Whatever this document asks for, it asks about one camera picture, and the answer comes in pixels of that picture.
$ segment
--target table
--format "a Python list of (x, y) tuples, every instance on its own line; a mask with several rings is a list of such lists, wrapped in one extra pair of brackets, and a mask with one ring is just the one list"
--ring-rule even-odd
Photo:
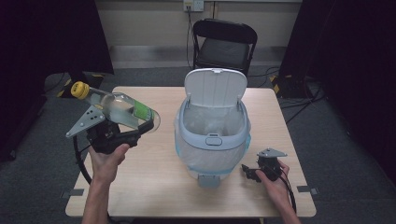
[[(264, 186), (245, 178), (240, 164), (221, 180), (217, 189), (202, 189), (192, 178), (175, 151), (174, 119), (186, 97), (182, 87), (117, 87), (161, 116), (155, 133), (142, 135), (137, 147), (131, 148), (118, 170), (110, 189), (108, 212), (114, 217), (278, 217)], [(272, 147), (286, 152), (281, 160), (290, 167), (289, 180), (297, 203), (299, 217), (312, 217), (316, 208), (306, 186), (303, 170), (279, 108), (270, 89), (247, 88), (242, 98), (251, 122), (251, 143), (240, 161), (257, 168), (257, 152)], [(85, 160), (92, 173), (91, 158)], [(82, 196), (71, 196), (66, 214), (82, 217), (89, 185), (79, 175), (75, 189)]]

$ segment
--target open lid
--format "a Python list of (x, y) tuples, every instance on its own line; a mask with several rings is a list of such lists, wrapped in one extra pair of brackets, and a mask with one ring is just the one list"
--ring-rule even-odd
[(236, 105), (245, 93), (244, 74), (223, 68), (203, 68), (189, 72), (184, 80), (190, 104), (206, 107)]

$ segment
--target green bottle label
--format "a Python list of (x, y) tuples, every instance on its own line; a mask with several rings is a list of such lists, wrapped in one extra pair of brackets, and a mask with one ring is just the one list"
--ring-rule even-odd
[(149, 120), (150, 108), (134, 100), (134, 116), (142, 120)]

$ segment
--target bottle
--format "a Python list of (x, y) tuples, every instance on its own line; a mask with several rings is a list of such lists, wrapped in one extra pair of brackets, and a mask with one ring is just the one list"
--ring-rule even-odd
[(155, 132), (160, 126), (160, 115), (155, 110), (124, 93), (101, 91), (81, 81), (72, 86), (71, 93), (102, 110), (105, 117), (115, 123), (137, 130), (139, 125), (153, 119), (154, 127), (149, 133)]

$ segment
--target gray carpet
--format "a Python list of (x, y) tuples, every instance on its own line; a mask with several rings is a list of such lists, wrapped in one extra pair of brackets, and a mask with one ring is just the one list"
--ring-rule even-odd
[[(262, 75), (269, 67), (252, 66), (248, 86), (271, 88)], [(188, 67), (119, 69), (107, 75), (101, 89), (126, 86), (183, 86)], [(72, 141), (64, 137), (87, 106), (75, 99), (57, 98), (68, 79), (47, 78), (41, 116), (25, 135), (15, 161), (0, 163), (0, 223), (80, 223), (64, 209), (64, 190), (78, 178)], [(310, 83), (312, 92), (318, 84)], [(282, 107), (298, 104), (279, 100)], [(282, 109), (289, 120), (301, 106)], [(323, 99), (308, 106), (288, 123), (308, 185), (316, 188), (317, 214), (303, 223), (396, 223), (396, 190), (375, 160), (347, 134), (342, 117)], [(268, 223), (281, 223), (279, 218)]]

